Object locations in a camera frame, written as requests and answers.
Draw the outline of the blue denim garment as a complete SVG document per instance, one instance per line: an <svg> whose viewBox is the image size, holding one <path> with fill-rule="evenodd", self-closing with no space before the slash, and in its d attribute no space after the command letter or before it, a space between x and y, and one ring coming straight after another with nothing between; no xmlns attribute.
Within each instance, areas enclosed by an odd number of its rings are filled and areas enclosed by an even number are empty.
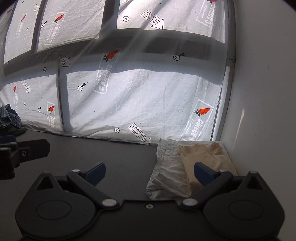
<svg viewBox="0 0 296 241"><path fill-rule="evenodd" d="M20 130L22 127L22 120L17 112L11 108L10 104L1 106L1 128L16 128Z"/></svg>

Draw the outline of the printed plastic window sheet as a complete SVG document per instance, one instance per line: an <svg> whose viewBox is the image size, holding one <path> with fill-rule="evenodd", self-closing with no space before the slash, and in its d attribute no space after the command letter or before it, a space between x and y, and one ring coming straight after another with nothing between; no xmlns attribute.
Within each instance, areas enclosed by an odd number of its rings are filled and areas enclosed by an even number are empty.
<svg viewBox="0 0 296 241"><path fill-rule="evenodd" d="M1 1L1 105L28 129L212 141L233 1Z"/></svg>

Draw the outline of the black garment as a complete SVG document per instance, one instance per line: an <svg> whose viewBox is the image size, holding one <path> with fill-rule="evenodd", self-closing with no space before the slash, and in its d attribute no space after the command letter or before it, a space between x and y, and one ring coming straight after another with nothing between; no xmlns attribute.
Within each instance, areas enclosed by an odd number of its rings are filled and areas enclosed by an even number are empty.
<svg viewBox="0 0 296 241"><path fill-rule="evenodd" d="M5 128L1 128L0 134L1 134L1 137L4 137L4 136L18 137L20 135L23 135L26 131L27 129L25 127L15 128L14 126L7 126Z"/></svg>

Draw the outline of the beige long-sleeve shirt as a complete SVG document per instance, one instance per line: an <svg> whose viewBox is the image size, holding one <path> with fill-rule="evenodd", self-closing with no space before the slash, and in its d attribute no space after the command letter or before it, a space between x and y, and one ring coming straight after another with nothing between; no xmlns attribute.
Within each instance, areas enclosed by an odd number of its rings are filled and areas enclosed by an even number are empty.
<svg viewBox="0 0 296 241"><path fill-rule="evenodd" d="M219 143L212 143L209 146L204 144L179 146L177 152L185 169L186 188L184 192L187 196L191 196L203 189L203 185L194 175L194 164L197 162L201 162L217 172L223 169L237 175L235 167L230 159L224 155Z"/></svg>

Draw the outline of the white folded garment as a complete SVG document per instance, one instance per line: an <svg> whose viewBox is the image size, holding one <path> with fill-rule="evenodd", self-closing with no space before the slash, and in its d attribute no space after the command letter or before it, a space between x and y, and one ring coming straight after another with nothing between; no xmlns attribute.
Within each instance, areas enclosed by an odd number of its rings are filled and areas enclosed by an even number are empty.
<svg viewBox="0 0 296 241"><path fill-rule="evenodd" d="M179 146L193 146L194 144L211 145L219 143L225 156L228 156L222 142L193 142L193 141L159 141L157 147L157 163L146 187L146 195L151 200L178 200L188 198L184 192L186 188L186 174L184 165L177 152Z"/></svg>

